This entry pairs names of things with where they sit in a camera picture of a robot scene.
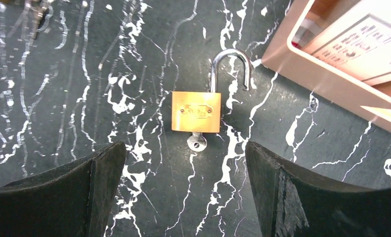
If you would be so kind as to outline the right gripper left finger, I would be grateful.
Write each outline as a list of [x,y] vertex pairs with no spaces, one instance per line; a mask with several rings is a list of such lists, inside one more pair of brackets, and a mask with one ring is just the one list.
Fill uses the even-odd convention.
[[101,237],[127,158],[121,141],[0,187],[0,237]]

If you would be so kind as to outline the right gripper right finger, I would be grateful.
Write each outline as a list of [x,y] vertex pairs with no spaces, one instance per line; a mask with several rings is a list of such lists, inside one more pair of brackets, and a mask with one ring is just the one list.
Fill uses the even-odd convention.
[[245,157],[264,237],[391,237],[391,188],[320,175],[256,142]]

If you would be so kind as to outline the brass padlock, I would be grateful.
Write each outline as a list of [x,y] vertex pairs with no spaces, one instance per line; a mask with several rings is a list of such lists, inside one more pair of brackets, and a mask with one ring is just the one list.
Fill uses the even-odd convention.
[[201,152],[207,147],[204,133],[220,131],[221,94],[217,92],[218,68],[221,60],[227,56],[236,56],[242,61],[243,86],[246,91],[249,91],[251,89],[251,61],[245,52],[230,48],[218,53],[212,61],[209,91],[172,92],[172,130],[192,133],[187,139],[187,145],[192,151]]

